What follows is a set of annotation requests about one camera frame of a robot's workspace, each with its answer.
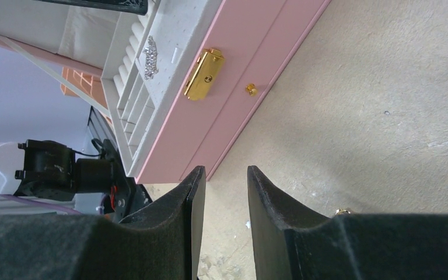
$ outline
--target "white shelf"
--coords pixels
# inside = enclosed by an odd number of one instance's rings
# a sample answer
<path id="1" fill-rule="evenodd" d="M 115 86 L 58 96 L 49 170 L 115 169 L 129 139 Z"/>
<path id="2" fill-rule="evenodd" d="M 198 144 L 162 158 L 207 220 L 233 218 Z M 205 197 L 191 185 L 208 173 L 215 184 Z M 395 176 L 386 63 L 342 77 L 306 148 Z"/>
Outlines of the white shelf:
<path id="1" fill-rule="evenodd" d="M 146 16 L 121 13 L 102 84 L 128 176 L 140 172 L 220 4 L 149 0 Z M 145 80 L 148 36 L 156 43 L 159 72 Z"/>

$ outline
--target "beige carpet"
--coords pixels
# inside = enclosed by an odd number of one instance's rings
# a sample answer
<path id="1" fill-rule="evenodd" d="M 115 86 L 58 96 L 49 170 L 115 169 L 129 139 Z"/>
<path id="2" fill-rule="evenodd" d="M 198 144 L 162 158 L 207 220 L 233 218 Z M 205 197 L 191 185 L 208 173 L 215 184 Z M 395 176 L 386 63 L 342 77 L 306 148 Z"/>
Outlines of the beige carpet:
<path id="1" fill-rule="evenodd" d="M 201 280 L 255 279 L 254 164 L 325 215 L 448 212 L 448 0 L 332 0 L 207 186 Z"/>

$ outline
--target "white cable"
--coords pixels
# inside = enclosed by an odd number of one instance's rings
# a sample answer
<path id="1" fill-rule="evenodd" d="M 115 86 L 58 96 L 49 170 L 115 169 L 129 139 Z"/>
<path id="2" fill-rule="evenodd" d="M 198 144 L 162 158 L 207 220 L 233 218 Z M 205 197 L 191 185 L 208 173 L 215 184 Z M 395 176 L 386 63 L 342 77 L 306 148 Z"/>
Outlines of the white cable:
<path id="1" fill-rule="evenodd" d="M 88 94 L 84 93 L 82 90 L 77 88 L 71 82 L 63 78 L 61 75 L 59 75 L 59 73 L 52 70 L 49 66 L 47 66 L 47 64 L 45 64 L 44 62 L 40 61 L 39 59 L 28 53 L 26 50 L 24 50 L 15 42 L 11 41 L 9 38 L 0 35 L 0 40 L 3 41 L 6 45 L 8 45 L 10 48 L 15 50 L 17 53 L 27 58 L 33 64 L 37 65 L 40 69 L 42 69 L 44 72 L 52 76 L 59 83 L 65 85 L 68 89 L 71 89 L 76 95 L 81 97 L 83 100 L 87 101 L 95 109 L 99 110 L 101 113 L 108 116 L 109 118 L 111 117 L 111 114 L 109 113 L 109 110 L 107 108 L 105 108 L 99 102 L 97 102 L 97 100 L 93 99 Z"/>
<path id="2" fill-rule="evenodd" d="M 31 206 L 35 206 L 35 207 L 43 207 L 46 209 L 52 209 L 55 211 L 61 211 L 61 212 L 65 212 L 68 214 L 75 214 L 75 215 L 81 215 L 82 213 L 79 211 L 76 211 L 72 208 L 69 207 L 65 207 L 65 206 L 61 206 L 61 205 L 55 205 L 55 204 L 51 204 L 51 203 L 46 203 L 46 202 L 41 202 L 41 201 L 35 201 L 35 200 L 30 200 L 30 199 L 26 199 L 26 198 L 22 198 L 22 197 L 16 197 L 12 194 L 0 194 L 0 197 L 4 197 L 7 200 L 12 200 L 12 201 L 16 201 L 19 203 L 23 203 L 26 205 L 31 205 Z"/>

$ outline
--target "pink drawer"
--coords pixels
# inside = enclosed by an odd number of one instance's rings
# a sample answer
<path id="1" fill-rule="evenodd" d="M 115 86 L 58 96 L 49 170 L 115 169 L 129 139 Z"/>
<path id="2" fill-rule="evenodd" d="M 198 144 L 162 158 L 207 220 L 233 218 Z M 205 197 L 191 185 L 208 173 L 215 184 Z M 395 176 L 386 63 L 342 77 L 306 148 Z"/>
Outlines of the pink drawer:
<path id="1" fill-rule="evenodd" d="M 223 0 L 200 49 L 226 62 L 205 99 L 188 100 L 181 86 L 137 182 L 175 183 L 197 165 L 209 180 L 329 1 Z"/>

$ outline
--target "red wire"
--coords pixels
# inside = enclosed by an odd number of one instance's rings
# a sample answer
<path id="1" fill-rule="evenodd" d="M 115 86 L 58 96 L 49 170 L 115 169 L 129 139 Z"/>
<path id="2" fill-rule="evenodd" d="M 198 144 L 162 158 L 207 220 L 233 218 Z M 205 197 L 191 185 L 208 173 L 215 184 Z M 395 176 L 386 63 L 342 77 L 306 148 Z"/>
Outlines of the red wire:
<path id="1" fill-rule="evenodd" d="M 113 186 L 111 188 L 111 207 L 114 210 L 116 208 L 115 204 L 114 204 L 114 197 L 116 196 L 117 193 L 117 187 Z"/>

